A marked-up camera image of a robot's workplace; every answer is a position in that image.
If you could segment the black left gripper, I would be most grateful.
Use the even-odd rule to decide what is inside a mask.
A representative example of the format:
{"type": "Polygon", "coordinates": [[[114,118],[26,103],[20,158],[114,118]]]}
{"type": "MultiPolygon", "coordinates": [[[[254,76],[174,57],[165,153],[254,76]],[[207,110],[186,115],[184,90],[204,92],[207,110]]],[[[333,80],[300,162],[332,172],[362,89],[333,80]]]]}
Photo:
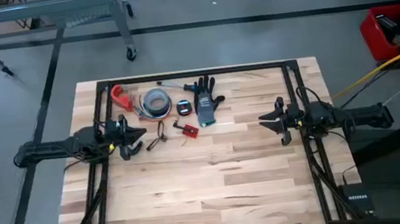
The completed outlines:
{"type": "Polygon", "coordinates": [[[105,122],[105,137],[106,142],[113,144],[120,149],[120,154],[123,160],[131,158],[129,143],[127,142],[126,128],[129,137],[130,145],[134,145],[142,134],[146,133],[145,128],[134,128],[127,126],[127,120],[123,115],[119,115],[117,120],[107,119],[105,122]]]}

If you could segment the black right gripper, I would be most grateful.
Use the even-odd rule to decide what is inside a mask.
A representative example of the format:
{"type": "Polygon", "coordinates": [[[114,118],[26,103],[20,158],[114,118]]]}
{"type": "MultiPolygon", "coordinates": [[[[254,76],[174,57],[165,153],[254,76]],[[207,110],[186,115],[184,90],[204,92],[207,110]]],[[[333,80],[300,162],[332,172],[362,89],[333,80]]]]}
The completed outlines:
{"type": "Polygon", "coordinates": [[[282,145],[287,146],[291,142],[291,132],[289,128],[299,129],[304,118],[304,112],[299,109],[296,103],[284,104],[283,98],[277,97],[274,105],[275,111],[258,117],[263,121],[261,126],[282,135],[282,145]]]}

